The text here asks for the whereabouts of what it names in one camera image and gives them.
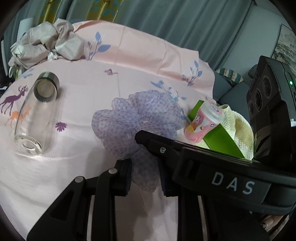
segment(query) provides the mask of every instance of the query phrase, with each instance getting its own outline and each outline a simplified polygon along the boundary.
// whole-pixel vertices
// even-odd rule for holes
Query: bottle base
[[[39,155],[43,151],[42,145],[33,137],[16,135],[15,144],[21,151],[30,155]]]

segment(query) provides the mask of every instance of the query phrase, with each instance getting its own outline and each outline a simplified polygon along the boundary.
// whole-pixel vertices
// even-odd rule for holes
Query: screw
[[[116,168],[110,168],[110,169],[108,170],[108,172],[109,172],[110,174],[115,174],[115,173],[117,173],[117,169],[116,169]]]
[[[161,154],[163,154],[163,153],[165,153],[166,148],[162,146],[162,147],[159,149],[159,151],[160,151]]]
[[[83,177],[82,176],[79,176],[79,177],[76,177],[75,178],[75,182],[77,182],[77,183],[80,183],[82,181],[83,181]]]

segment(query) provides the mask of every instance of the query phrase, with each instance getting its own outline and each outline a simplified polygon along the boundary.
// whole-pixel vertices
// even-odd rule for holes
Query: pink yogurt bottle
[[[195,116],[195,119],[184,130],[188,140],[199,143],[204,136],[219,125],[224,119],[224,113],[217,105],[205,101]]]

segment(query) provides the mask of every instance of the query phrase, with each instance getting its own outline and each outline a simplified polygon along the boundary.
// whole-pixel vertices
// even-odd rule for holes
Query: yellow curtain
[[[94,0],[86,15],[86,20],[113,22],[123,0]]]
[[[47,0],[39,18],[39,24],[45,21],[54,23],[62,0]]]

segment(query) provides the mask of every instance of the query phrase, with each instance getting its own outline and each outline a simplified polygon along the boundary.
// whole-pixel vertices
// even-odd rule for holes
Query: mesh shower sponge
[[[131,94],[128,99],[115,98],[112,110],[94,113],[91,126],[107,151],[119,160],[131,158],[132,181],[143,190],[154,191],[159,180],[157,158],[136,143],[135,135],[145,130],[175,139],[183,123],[172,97],[150,90]]]

